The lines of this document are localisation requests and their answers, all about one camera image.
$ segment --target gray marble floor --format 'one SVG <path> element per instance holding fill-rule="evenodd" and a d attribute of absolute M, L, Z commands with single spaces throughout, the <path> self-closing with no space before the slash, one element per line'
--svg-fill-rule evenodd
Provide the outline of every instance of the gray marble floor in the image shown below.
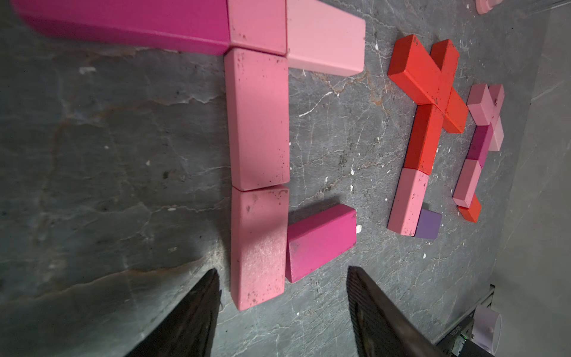
<path fill-rule="evenodd" d="M 46 39 L 0 2 L 2 355 L 122 356 L 212 267 L 213 356 L 356 355 L 350 264 L 428 338 L 488 289 L 548 14 L 526 18 L 516 1 L 483 17 L 472 0 L 325 2 L 367 21 L 365 71 L 290 70 L 290 221 L 342 202 L 362 229 L 350 252 L 244 312 L 228 290 L 222 58 Z M 506 90 L 478 224 L 451 199 L 474 124 L 442 133 L 425 199 L 444 216 L 433 243 L 386 229 L 416 108 L 386 73 L 411 33 L 428 48 L 452 39 L 464 99 L 474 83 Z"/>

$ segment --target white paint speck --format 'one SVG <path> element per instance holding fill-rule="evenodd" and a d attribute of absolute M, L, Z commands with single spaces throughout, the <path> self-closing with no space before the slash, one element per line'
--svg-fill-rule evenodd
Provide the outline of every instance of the white paint speck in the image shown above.
<path fill-rule="evenodd" d="M 86 73 L 92 73 L 92 72 L 97 72 L 97 69 L 95 67 L 80 67 L 79 68 L 79 74 L 86 74 Z"/>

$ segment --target magenta wooden block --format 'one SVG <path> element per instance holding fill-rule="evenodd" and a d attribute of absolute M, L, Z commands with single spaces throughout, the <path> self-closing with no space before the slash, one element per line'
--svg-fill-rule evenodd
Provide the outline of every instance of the magenta wooden block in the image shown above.
<path fill-rule="evenodd" d="M 500 151 L 501 144 L 504 141 L 504 128 L 501 125 L 501 117 L 492 120 L 492 140 L 490 142 L 490 151 Z"/>
<path fill-rule="evenodd" d="M 230 45 L 226 0 L 12 0 L 51 37 L 222 55 Z"/>
<path fill-rule="evenodd" d="M 428 175 L 415 169 L 400 171 L 399 185 L 387 228 L 402 235 L 414 235 L 428 185 Z"/>
<path fill-rule="evenodd" d="M 496 115 L 496 106 L 486 84 L 473 85 L 466 104 L 476 125 L 490 125 Z"/>
<path fill-rule="evenodd" d="M 286 186 L 232 188 L 230 294 L 240 311 L 284 292 L 288 208 Z"/>
<path fill-rule="evenodd" d="M 458 206 L 470 208 L 481 173 L 482 167 L 478 160 L 466 159 L 464 161 L 456 189 L 454 190 L 454 196 L 452 196 L 452 199 Z"/>
<path fill-rule="evenodd" d="M 232 185 L 248 191 L 289 182 L 287 60 L 235 48 L 224 68 Z"/>
<path fill-rule="evenodd" d="M 415 237 L 420 239 L 436 239 L 440 230 L 442 215 L 422 208 L 419 223 L 416 226 Z"/>
<path fill-rule="evenodd" d="M 493 136 L 492 125 L 477 126 L 474 136 L 472 137 L 472 143 L 470 144 L 470 149 L 468 150 L 468 156 L 466 159 L 478 160 L 481 168 L 484 168 L 486 163 L 486 156 L 490 149 L 490 143 L 492 142 Z"/>
<path fill-rule="evenodd" d="M 357 243 L 357 211 L 344 204 L 287 228 L 285 277 L 292 283 L 332 261 Z"/>
<path fill-rule="evenodd" d="M 228 0 L 232 47 L 286 54 L 286 0 Z"/>
<path fill-rule="evenodd" d="M 365 20 L 317 0 L 286 0 L 289 66 L 354 75 L 365 63 Z"/>

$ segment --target gray wall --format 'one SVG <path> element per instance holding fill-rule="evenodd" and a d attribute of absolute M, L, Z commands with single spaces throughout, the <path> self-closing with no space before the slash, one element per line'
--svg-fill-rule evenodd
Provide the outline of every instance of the gray wall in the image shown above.
<path fill-rule="evenodd" d="M 549 21 L 493 273 L 499 357 L 571 355 L 569 33 L 565 6 Z"/>

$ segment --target wooden block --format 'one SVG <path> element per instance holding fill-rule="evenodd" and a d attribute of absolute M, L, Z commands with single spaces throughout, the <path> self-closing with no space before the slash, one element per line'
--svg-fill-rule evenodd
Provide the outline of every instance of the wooden block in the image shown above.
<path fill-rule="evenodd" d="M 285 277 L 292 283 L 357 243 L 357 212 L 338 204 L 287 228 Z"/>
<path fill-rule="evenodd" d="M 407 168 L 400 171 L 387 228 L 402 235 L 415 234 L 427 185 L 428 175 L 424 172 Z"/>
<path fill-rule="evenodd" d="M 466 159 L 478 160 L 482 169 L 486 163 L 486 156 L 490 149 L 493 132 L 492 125 L 477 126 L 468 150 L 468 156 L 466 156 Z"/>
<path fill-rule="evenodd" d="M 388 76 L 416 104 L 436 104 L 440 69 L 415 35 L 395 42 Z"/>
<path fill-rule="evenodd" d="M 365 20 L 317 0 L 286 0 L 289 66 L 335 75 L 361 73 Z"/>
<path fill-rule="evenodd" d="M 481 173 L 482 167 L 478 160 L 466 159 L 464 161 L 456 189 L 454 190 L 454 196 L 452 196 L 452 199 L 458 206 L 470 208 Z"/>
<path fill-rule="evenodd" d="M 468 106 L 454 88 L 450 92 L 450 100 L 446 107 L 446 115 L 442 128 L 451 134 L 461 134 L 466 127 L 468 119 Z"/>
<path fill-rule="evenodd" d="M 496 112 L 496 106 L 486 84 L 472 86 L 467 105 L 476 125 L 490 125 Z"/>
<path fill-rule="evenodd" d="M 431 58 L 440 69 L 440 83 L 436 95 L 436 106 L 445 113 L 451 95 L 451 88 L 454 84 L 456 67 L 460 54 L 454 47 L 451 40 L 446 39 L 432 45 Z"/>
<path fill-rule="evenodd" d="M 230 294 L 245 310 L 284 292 L 289 190 L 232 188 Z"/>
<path fill-rule="evenodd" d="M 226 0 L 12 0 L 50 37 L 222 55 L 230 45 Z"/>
<path fill-rule="evenodd" d="M 436 239 L 440 230 L 442 215 L 422 208 L 419 223 L 416 226 L 415 237 L 420 239 Z"/>
<path fill-rule="evenodd" d="M 232 185 L 248 191 L 289 182 L 287 60 L 235 48 L 224 68 Z"/>
<path fill-rule="evenodd" d="M 228 0 L 230 45 L 286 54 L 286 0 Z"/>
<path fill-rule="evenodd" d="M 478 200 L 478 197 L 474 195 L 472 199 L 472 203 L 470 204 L 470 208 L 465 208 L 458 206 L 458 210 L 462 213 L 462 217 L 469 222 L 478 222 L 478 217 L 480 216 L 480 211 L 482 210 L 482 205 Z"/>
<path fill-rule="evenodd" d="M 444 116 L 435 105 L 419 105 L 412 125 L 404 167 L 432 173 Z"/>
<path fill-rule="evenodd" d="M 501 125 L 501 117 L 492 120 L 492 141 L 490 143 L 490 151 L 500 151 L 501 144 L 504 141 L 504 128 Z"/>

